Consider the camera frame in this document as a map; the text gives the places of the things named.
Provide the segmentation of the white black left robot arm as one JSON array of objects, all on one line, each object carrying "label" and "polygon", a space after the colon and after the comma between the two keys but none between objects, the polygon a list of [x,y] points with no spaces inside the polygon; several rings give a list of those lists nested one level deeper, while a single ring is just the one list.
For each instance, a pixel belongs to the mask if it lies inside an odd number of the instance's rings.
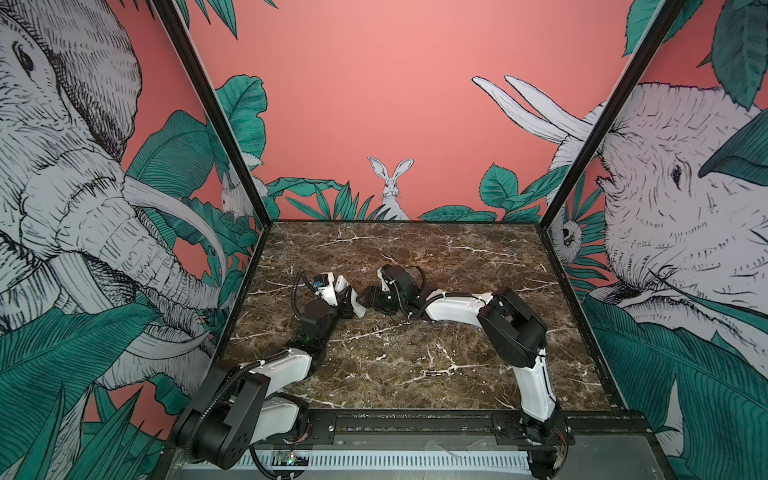
[{"label": "white black left robot arm", "polygon": [[171,431],[170,440],[183,461],[208,462],[226,470],[251,445],[308,424],[301,418],[302,401],[280,391],[314,374],[337,323],[363,317],[366,308],[351,298],[334,304],[315,298],[304,309],[295,303],[291,307],[298,328],[280,350],[250,363],[211,367]]}]

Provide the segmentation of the white remote control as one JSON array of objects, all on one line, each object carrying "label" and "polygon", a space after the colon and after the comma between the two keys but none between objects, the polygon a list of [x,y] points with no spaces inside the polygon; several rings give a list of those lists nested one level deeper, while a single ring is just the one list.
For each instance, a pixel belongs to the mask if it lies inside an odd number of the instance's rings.
[{"label": "white remote control", "polygon": [[366,308],[359,303],[357,292],[343,275],[336,279],[335,290],[338,301],[349,299],[352,302],[356,314],[354,318],[362,318],[365,315]]}]

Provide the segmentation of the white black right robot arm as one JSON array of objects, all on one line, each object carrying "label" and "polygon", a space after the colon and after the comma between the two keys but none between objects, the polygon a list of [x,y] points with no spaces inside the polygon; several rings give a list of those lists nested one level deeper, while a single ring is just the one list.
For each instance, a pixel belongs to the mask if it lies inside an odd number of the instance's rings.
[{"label": "white black right robot arm", "polygon": [[547,371],[547,326],[512,289],[448,292],[417,284],[403,267],[386,264],[380,283],[366,287],[359,303],[410,320],[456,322],[483,330],[498,356],[512,366],[521,394],[521,425],[533,444],[555,437],[559,407]]}]

